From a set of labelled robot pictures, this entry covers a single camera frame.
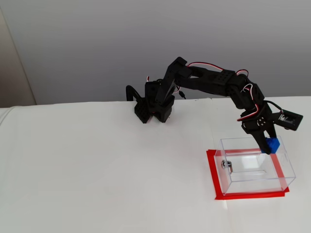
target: transparent container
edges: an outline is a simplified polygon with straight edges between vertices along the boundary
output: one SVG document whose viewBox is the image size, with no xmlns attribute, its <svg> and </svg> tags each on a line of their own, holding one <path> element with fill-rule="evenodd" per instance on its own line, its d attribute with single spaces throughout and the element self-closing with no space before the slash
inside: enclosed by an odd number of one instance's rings
<svg viewBox="0 0 311 233">
<path fill-rule="evenodd" d="M 214 156 L 224 195 L 284 191 L 296 178 L 282 139 L 275 154 L 262 153 L 254 138 L 221 139 Z"/>
</svg>

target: small metal object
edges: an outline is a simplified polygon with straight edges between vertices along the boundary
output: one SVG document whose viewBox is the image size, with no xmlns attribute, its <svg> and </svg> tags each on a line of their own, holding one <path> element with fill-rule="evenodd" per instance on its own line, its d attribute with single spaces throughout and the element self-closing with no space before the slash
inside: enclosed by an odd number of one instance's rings
<svg viewBox="0 0 311 233">
<path fill-rule="evenodd" d="M 232 162 L 231 161 L 222 160 L 222 168 L 225 169 L 226 167 L 230 168 L 230 174 L 231 174 L 233 172 Z"/>
</svg>

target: blue cube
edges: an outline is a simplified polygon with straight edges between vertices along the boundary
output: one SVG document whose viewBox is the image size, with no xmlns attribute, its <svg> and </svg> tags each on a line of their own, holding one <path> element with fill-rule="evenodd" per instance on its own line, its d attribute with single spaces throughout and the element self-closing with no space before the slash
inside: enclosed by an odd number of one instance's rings
<svg viewBox="0 0 311 233">
<path fill-rule="evenodd" d="M 277 149 L 280 146 L 280 142 L 278 141 L 278 139 L 276 137 L 266 137 L 266 141 L 268 143 L 268 146 L 271 150 L 272 154 L 275 154 Z"/>
</svg>

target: white table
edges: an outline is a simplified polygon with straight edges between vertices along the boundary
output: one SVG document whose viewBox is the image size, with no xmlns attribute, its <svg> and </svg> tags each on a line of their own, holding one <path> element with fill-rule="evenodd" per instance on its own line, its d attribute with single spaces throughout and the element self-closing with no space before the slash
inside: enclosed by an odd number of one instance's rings
<svg viewBox="0 0 311 233">
<path fill-rule="evenodd" d="M 296 132 L 276 126 L 276 133 L 283 140 L 297 178 L 284 198 L 227 201 L 231 229 L 234 233 L 310 232 L 311 110 L 308 106 L 311 97 L 267 100 L 304 116 Z M 235 108 L 231 99 L 213 99 L 212 106 L 211 126 L 215 146 L 221 138 L 246 137 L 241 124 L 236 123 L 241 110 Z"/>
<path fill-rule="evenodd" d="M 311 98 L 272 100 L 304 115 L 277 128 L 297 179 L 285 198 L 227 202 L 205 151 L 247 136 L 230 99 L 176 101 L 165 124 L 142 124 L 134 102 L 15 108 L 0 125 L 0 232 L 307 232 Z"/>
</svg>

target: black robotic arm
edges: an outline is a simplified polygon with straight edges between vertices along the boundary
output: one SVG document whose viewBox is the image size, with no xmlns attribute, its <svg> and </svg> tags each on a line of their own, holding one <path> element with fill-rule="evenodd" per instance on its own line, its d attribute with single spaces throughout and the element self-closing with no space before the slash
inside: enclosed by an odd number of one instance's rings
<svg viewBox="0 0 311 233">
<path fill-rule="evenodd" d="M 202 92 L 229 96 L 238 109 L 245 109 L 241 118 L 242 128 L 247 134 L 251 134 L 260 149 L 271 153 L 264 132 L 271 138 L 276 137 L 274 124 L 285 129 L 297 130 L 303 116 L 281 109 L 271 101 L 264 100 L 264 95 L 257 86 L 251 82 L 244 74 L 239 74 L 232 70 L 225 70 L 217 67 L 221 72 L 211 71 L 190 63 L 178 57 L 169 65 L 163 79 L 153 82 L 146 82 L 145 97 L 142 98 L 137 91 L 131 87 L 126 87 L 126 97 L 128 101 L 136 98 L 137 105 L 135 113 L 143 123 L 147 123 L 151 116 L 155 116 L 161 122 L 165 122 L 172 111 L 175 96 L 173 92 L 176 88 L 188 88 Z M 279 113 L 272 113 L 269 103 L 280 109 Z"/>
</svg>

